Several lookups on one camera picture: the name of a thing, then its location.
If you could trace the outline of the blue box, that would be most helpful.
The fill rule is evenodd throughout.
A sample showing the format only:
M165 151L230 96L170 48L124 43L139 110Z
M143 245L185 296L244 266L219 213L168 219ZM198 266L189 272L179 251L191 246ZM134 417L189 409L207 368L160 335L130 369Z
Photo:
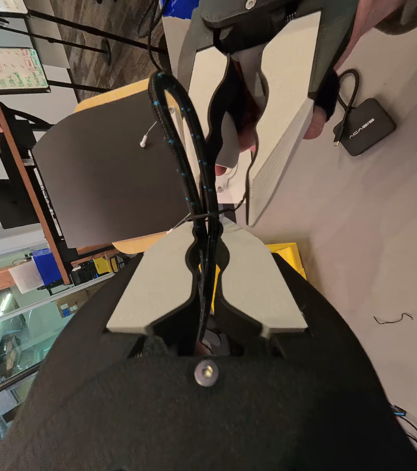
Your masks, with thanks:
M58 264L49 248L34 250L32 259L37 267L44 286L63 281Z

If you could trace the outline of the whiteboard with green notes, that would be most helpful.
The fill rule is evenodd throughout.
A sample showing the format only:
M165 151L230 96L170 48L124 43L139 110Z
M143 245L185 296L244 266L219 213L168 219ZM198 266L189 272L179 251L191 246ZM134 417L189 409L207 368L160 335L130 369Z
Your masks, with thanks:
M0 47L0 95L50 92L45 70L35 49Z

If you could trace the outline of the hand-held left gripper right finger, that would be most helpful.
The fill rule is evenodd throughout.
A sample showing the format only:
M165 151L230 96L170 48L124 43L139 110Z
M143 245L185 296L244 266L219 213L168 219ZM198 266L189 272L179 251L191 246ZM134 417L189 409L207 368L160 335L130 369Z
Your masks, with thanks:
M268 247L232 221L222 225L214 300L217 326L233 339L304 332L305 318Z

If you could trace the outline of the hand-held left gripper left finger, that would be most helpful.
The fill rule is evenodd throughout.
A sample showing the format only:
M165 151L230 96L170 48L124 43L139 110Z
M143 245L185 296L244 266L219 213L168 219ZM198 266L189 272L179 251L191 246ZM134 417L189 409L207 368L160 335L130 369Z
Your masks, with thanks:
M200 321L200 269L193 225L184 223L142 256L107 329L159 337L195 336Z

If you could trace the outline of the person's right hand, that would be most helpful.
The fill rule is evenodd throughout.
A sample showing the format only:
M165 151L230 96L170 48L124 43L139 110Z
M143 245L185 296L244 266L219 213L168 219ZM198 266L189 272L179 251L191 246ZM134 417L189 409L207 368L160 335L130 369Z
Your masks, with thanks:
M358 40L368 31L370 31L378 22L381 20L378 18L379 7L385 7L381 1L375 0L360 0L358 4L358 10L355 16L353 25L353 31L349 43L347 44L346 50L341 55L340 59L336 63L334 70L337 72L338 68L342 66L346 58L351 54ZM330 119L330 116L335 110L335 103L333 103L332 111L326 111L323 106L318 103L315 104L313 109L313 115L311 118L310 126L308 127L304 139L315 139L323 131L324 125Z

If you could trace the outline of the black wood-edged board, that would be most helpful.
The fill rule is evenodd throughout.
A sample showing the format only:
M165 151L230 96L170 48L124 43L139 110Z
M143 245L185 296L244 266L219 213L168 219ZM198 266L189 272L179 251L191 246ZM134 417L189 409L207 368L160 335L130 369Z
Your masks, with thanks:
M70 249L113 245L137 254L191 214L183 177L157 120L149 79L81 102L32 154Z

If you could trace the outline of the black twist tie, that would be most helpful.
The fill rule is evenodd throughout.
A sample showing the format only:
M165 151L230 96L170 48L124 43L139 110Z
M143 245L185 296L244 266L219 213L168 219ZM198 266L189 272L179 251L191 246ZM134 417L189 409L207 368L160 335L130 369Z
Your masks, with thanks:
M382 325L382 326L398 324L401 321L403 321L405 318L408 318L410 320L414 320L414 317L411 314L407 313L407 312L401 313L399 318L396 318L396 319L393 319L393 320L384 320L384 319L379 319L376 316L373 316L374 321L378 325Z
M173 230L175 230L176 228L178 227L181 227L182 224L186 223L186 222L194 222L194 221L208 221L210 219L213 219L213 218L219 218L221 215L225 215L227 213L235 213L236 211L236 207L233 206L233 207L223 207L222 209L219 209L218 211L214 211L214 212L208 212L208 213L204 213L204 214L200 214L200 215L191 215L191 214L188 214L187 216L185 216L180 222L178 222L174 227L172 227L169 231L167 231L166 233L170 233L172 232Z

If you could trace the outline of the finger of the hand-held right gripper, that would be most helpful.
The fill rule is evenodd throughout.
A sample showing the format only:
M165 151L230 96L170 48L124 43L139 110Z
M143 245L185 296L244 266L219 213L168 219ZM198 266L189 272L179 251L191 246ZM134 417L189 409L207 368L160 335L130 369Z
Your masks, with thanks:
M257 147L247 173L247 215L254 227L296 153L313 113L308 97L321 12L289 22L264 48L261 76L267 102L257 126Z
M187 80L209 157L215 166L226 169L215 177L216 193L244 194L247 151L241 152L239 130L243 127L247 96L239 67L211 46L195 53L190 78L182 72L182 83Z

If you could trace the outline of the black adapter hub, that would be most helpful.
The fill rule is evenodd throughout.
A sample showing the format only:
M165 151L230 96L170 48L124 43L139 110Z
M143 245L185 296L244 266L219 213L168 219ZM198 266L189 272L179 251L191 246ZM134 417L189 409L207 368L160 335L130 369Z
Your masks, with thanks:
M355 106L360 75L356 69L347 69L339 75L340 85L348 75L354 77L354 90L347 103L340 95L337 97L343 117L333 129L334 145L342 145L350 156L356 157L393 133L396 123L376 98L368 98Z

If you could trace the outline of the person's right forearm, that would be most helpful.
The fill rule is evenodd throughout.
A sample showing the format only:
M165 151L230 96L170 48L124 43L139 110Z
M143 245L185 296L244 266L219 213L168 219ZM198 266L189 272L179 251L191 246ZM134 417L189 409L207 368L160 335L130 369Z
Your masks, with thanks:
M380 21L375 29L384 34L397 36L417 28L417 0L403 1L392 13Z

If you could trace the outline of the yellow plastic bin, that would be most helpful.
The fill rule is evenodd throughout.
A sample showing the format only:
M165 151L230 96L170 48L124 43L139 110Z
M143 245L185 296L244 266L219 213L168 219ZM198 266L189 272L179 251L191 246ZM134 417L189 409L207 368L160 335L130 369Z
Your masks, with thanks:
M266 244L266 246L271 253L280 255L297 273L307 279L296 243Z

